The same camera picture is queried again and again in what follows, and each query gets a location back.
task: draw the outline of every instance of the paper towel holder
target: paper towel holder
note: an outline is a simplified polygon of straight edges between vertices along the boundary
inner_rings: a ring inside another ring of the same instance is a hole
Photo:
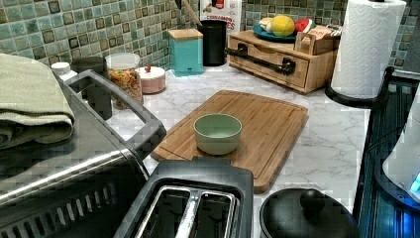
[[[327,84],[325,88],[325,94],[333,101],[350,106],[350,107],[357,107],[362,109],[373,109],[376,107],[380,107],[384,105],[384,102],[388,99],[388,86],[389,82],[392,80],[395,68],[393,66],[389,66],[385,69],[385,74],[383,76],[383,82],[379,89],[379,94],[375,98],[355,98],[351,96],[347,96],[335,91],[331,87],[331,81]]]

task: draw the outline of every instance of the toaster oven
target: toaster oven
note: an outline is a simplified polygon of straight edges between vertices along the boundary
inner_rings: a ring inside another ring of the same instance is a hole
[[[143,159],[166,134],[161,122],[92,70],[58,83],[74,115],[66,141],[0,151],[0,237],[112,237],[149,174]],[[77,94],[100,88],[145,123],[125,141]]]

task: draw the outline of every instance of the bamboo cutting board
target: bamboo cutting board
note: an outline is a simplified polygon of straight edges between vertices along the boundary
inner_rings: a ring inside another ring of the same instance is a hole
[[[219,157],[230,159],[232,166],[250,170],[255,192],[259,193],[269,188],[285,161],[306,122],[308,110],[273,98],[222,90],[171,128],[152,157],[192,160],[194,156],[211,156],[197,148],[193,128],[195,120],[210,113],[229,114],[241,121],[238,149]]]

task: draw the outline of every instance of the black pot lid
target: black pot lid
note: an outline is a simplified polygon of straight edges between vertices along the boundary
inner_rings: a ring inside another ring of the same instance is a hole
[[[271,238],[358,238],[352,214],[316,189],[289,188],[270,195],[260,211],[262,233]]]

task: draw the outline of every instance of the folded towel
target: folded towel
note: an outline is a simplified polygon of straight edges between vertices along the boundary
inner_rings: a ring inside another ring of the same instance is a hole
[[[0,149],[69,138],[74,115],[49,67],[0,54]]]

